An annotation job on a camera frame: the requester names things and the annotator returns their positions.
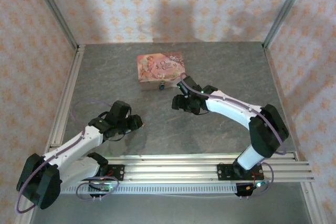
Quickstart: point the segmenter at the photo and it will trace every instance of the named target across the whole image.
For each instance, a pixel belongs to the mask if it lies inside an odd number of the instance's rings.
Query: pink box
[[[138,78],[142,90],[176,87],[184,72],[180,52],[138,56]]]

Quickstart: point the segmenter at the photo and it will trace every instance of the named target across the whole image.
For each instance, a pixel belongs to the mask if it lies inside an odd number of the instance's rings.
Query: floor
[[[101,202],[83,202],[74,195],[61,195],[46,210],[37,209],[33,223],[311,223],[299,183],[276,183],[262,197],[250,200],[202,196],[206,195],[111,195]]]
[[[87,45],[78,74],[72,104],[97,99],[131,105],[145,127],[119,142],[105,142],[95,151],[108,156],[140,154],[237,153],[250,144],[248,130],[216,113],[195,116],[171,109],[179,89],[141,91],[137,55],[182,52],[186,72],[202,87],[210,84],[231,97],[283,111],[260,42],[196,42],[161,44]],[[75,109],[80,124],[87,124],[107,106],[83,102]],[[78,134],[81,125],[69,120],[64,140]],[[294,151],[291,138],[286,140]]]

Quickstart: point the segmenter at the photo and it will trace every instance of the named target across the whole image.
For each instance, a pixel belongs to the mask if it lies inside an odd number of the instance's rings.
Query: orange floral wallpaper
[[[263,41],[284,0],[56,0],[78,44]]]
[[[270,46],[293,138],[336,223],[336,2],[297,0]]]
[[[16,183],[44,151],[74,51],[44,0],[0,0],[0,223],[14,223]]]

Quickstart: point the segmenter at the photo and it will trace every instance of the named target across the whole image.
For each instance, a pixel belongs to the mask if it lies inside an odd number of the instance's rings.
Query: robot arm
[[[289,136],[278,111],[270,104],[261,107],[241,102],[212,86],[202,89],[190,76],[185,77],[177,86],[183,95],[174,97],[173,109],[183,109],[196,115],[200,109],[216,112],[235,120],[250,131],[251,145],[237,157],[232,169],[226,171],[229,178],[237,175],[242,179],[261,160],[274,154],[280,146],[278,137],[284,141]]]
[[[108,162],[97,153],[90,153],[75,167],[73,162],[116,134],[137,130],[142,124],[138,115],[131,115],[127,103],[116,101],[109,112],[91,120],[83,132],[64,145],[43,156],[36,153],[30,156],[16,186],[17,191],[39,208],[49,207],[62,189],[88,177],[106,175]]]

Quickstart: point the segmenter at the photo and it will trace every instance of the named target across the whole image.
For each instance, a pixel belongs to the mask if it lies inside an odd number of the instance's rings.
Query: purple cable
[[[197,90],[194,90],[193,88],[189,87],[188,84],[185,83],[185,81],[183,80],[183,76],[186,75],[188,76],[186,73],[182,73],[180,75],[180,78],[181,78],[181,81],[182,83],[185,85],[185,87],[187,89],[189,89],[190,91],[193,91],[194,93],[196,94],[199,94],[199,95],[203,95],[205,97],[209,97],[209,98],[214,98],[214,99],[221,99],[223,101],[228,101],[228,102],[231,102],[235,105],[238,105],[239,107],[243,108],[243,109],[246,109],[246,110],[251,110],[253,113],[255,113],[256,115],[258,115],[259,117],[261,117],[263,119],[263,121],[267,124],[267,126],[272,130],[272,132],[274,133],[275,137],[277,138],[281,148],[283,149],[283,152],[275,152],[276,154],[279,154],[279,155],[285,155],[286,154],[286,147],[281,139],[281,137],[279,136],[278,132],[275,130],[275,128],[273,127],[273,125],[267,120],[266,117],[264,117],[261,113],[259,113],[258,111],[254,110],[253,108],[250,108],[249,106],[241,103],[241,102],[238,102],[236,100],[233,100],[233,99],[230,99],[230,98],[224,98],[224,97],[221,97],[220,95],[213,95],[213,94],[205,94],[205,93],[201,93],[201,92],[198,92]]]
[[[240,199],[249,199],[249,198],[259,197],[259,196],[263,195],[265,192],[267,192],[272,187],[272,184],[274,182],[274,171],[273,171],[273,168],[271,167],[270,164],[268,164],[266,162],[262,162],[262,164],[267,165],[269,167],[270,171],[271,171],[272,177],[271,177],[270,183],[267,185],[267,187],[266,187],[265,190],[263,190],[262,192],[258,193],[257,195],[251,195],[251,196],[246,196],[246,197],[240,196]]]
[[[103,101],[99,101],[99,100],[96,100],[96,99],[83,99],[83,100],[80,100],[80,101],[78,101],[78,102],[76,102],[73,106],[72,106],[72,108],[71,108],[71,113],[70,113],[70,115],[71,115],[71,117],[72,117],[72,119],[74,120],[74,121],[76,121],[77,123],[78,123],[78,120],[77,120],[77,118],[76,118],[76,116],[75,116],[75,113],[74,113],[74,110],[75,110],[75,107],[79,104],[79,103],[81,103],[81,102],[95,102],[95,103],[101,103],[101,104],[104,104],[104,105],[107,105],[107,106],[112,106],[112,105],[109,105],[108,103],[106,103],[106,102],[103,102]],[[32,210],[34,207],[35,207],[35,205],[32,205],[32,206],[30,206],[29,208],[27,208],[27,209],[25,209],[25,210],[20,210],[19,209],[19,203],[20,203],[20,199],[21,199],[21,196],[22,196],[22,194],[23,194],[23,192],[24,192],[24,190],[26,189],[26,187],[27,187],[27,185],[29,184],[29,182],[32,180],[32,178],[47,164],[47,163],[49,163],[51,160],[53,160],[54,158],[57,158],[57,156],[59,156],[59,155],[61,155],[62,153],[64,153],[64,152],[66,152],[66,151],[68,151],[69,149],[71,149],[71,148],[73,148],[76,144],[78,144],[82,139],[83,139],[83,137],[84,137],[84,135],[85,135],[85,127],[83,128],[83,130],[82,130],[82,134],[79,136],[79,138],[76,140],[76,141],[74,141],[72,144],[70,144],[68,147],[66,147],[65,149],[63,149],[63,150],[61,150],[61,151],[59,151],[58,153],[56,153],[54,156],[52,156],[52,157],[50,157],[49,159],[47,159],[47,160],[45,160],[42,164],[40,164],[37,168],[36,168],[36,170],[34,170],[33,172],[32,172],[32,174],[27,178],[27,180],[23,183],[23,185],[22,185],[22,187],[21,187],[21,189],[20,189],[20,191],[19,191],[19,195],[18,195],[18,197],[17,197],[17,199],[16,199],[16,202],[15,202],[15,207],[14,207],[14,210],[15,210],[15,212],[17,213],[17,214],[24,214],[24,213],[26,213],[26,212],[28,212],[28,211],[30,211],[30,210]]]
[[[61,150],[61,151],[59,151],[58,153],[56,153],[54,156],[51,156],[50,158],[48,158],[47,160],[45,160],[42,164],[40,164],[37,168],[36,168],[36,170],[34,170],[33,172],[32,172],[32,174],[27,178],[27,180],[23,183],[23,185],[22,185],[22,187],[21,187],[21,189],[20,189],[20,191],[19,191],[19,195],[18,195],[18,197],[17,197],[17,199],[16,199],[16,202],[15,202],[15,207],[14,207],[14,210],[15,210],[15,212],[17,213],[17,214],[24,214],[24,213],[26,213],[26,212],[28,212],[28,211],[30,211],[30,210],[32,210],[34,207],[35,207],[35,205],[32,205],[31,207],[29,207],[29,208],[27,208],[27,209],[25,209],[25,210],[19,210],[19,203],[20,203],[20,199],[21,199],[21,196],[22,196],[22,194],[23,194],[23,192],[24,192],[24,190],[26,189],[26,187],[27,187],[27,185],[28,185],[28,183],[32,180],[32,178],[47,164],[47,163],[49,163],[51,160],[53,160],[54,158],[56,158],[57,156],[59,156],[59,155],[61,155],[62,153],[64,153],[64,152],[66,152],[66,151],[68,151],[69,149],[71,149],[72,147],[74,147],[76,144],[78,144],[82,139],[83,139],[83,136],[84,136],[84,134],[85,134],[85,128],[83,129],[83,131],[82,131],[82,134],[79,136],[79,138],[75,141],[75,142],[73,142],[72,144],[70,144],[68,147],[66,147],[64,150]]]
[[[113,180],[115,180],[115,181],[117,182],[117,184],[116,184],[116,186],[114,186],[113,190],[111,190],[111,191],[108,192],[107,194],[105,194],[104,196],[99,196],[99,199],[100,199],[100,200],[102,200],[102,199],[103,199],[104,197],[106,197],[106,196],[109,196],[109,195],[113,194],[113,193],[115,192],[115,190],[117,190],[118,187],[119,187],[119,185],[120,185],[119,180],[117,180],[115,177],[110,177],[110,176],[91,177],[91,178],[86,178],[85,180],[89,180],[89,179],[102,179],[102,178],[113,179]],[[88,198],[88,199],[84,199],[84,198],[82,198],[82,197],[79,196],[79,194],[78,194],[78,190],[79,190],[79,188],[80,188],[82,185],[96,186],[97,184],[92,183],[92,182],[84,182],[84,183],[79,184],[79,185],[77,186],[77,188],[76,188],[76,196],[77,196],[80,200],[82,200],[82,201],[93,201],[93,200],[95,200],[95,199],[96,199],[95,197],[93,197],[93,198]],[[107,183],[99,183],[99,185],[108,185],[108,184],[107,184]]]

